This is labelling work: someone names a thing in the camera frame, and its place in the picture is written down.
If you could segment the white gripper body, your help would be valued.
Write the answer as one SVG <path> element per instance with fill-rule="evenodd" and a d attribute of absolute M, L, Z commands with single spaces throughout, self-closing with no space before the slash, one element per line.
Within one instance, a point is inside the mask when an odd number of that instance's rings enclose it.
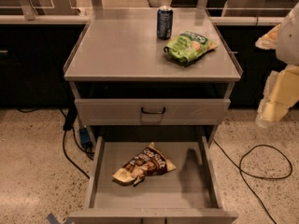
<path fill-rule="evenodd" d="M 299 65 L 299 3 L 278 29 L 276 55 L 284 63 Z"/>

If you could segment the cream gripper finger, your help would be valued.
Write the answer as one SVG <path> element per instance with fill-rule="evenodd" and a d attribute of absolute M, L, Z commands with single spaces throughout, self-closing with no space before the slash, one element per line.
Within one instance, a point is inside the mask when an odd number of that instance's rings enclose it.
<path fill-rule="evenodd" d="M 272 28 L 255 42 L 255 46 L 259 49 L 276 49 L 279 28 L 279 24 Z"/>
<path fill-rule="evenodd" d="M 270 128 L 281 121 L 299 102 L 299 66 L 288 64 L 281 72 L 272 71 L 266 80 L 256 123 Z"/>

